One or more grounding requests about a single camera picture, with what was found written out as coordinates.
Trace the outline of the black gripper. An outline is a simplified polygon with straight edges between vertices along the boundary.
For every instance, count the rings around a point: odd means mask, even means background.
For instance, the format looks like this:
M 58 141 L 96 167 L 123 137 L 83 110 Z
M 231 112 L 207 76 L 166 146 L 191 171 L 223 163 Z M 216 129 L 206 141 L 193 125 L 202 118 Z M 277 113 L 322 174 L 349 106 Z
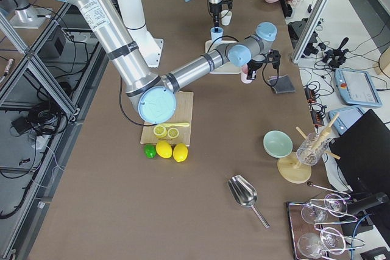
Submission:
M 265 64 L 265 61 L 266 57 L 264 55 L 258 55 L 248 62 L 247 80 L 257 78 L 257 71 Z
M 218 31 L 219 27 L 219 13 L 222 11 L 222 0 L 208 0 L 209 12 L 213 15 L 213 29 L 214 32 Z

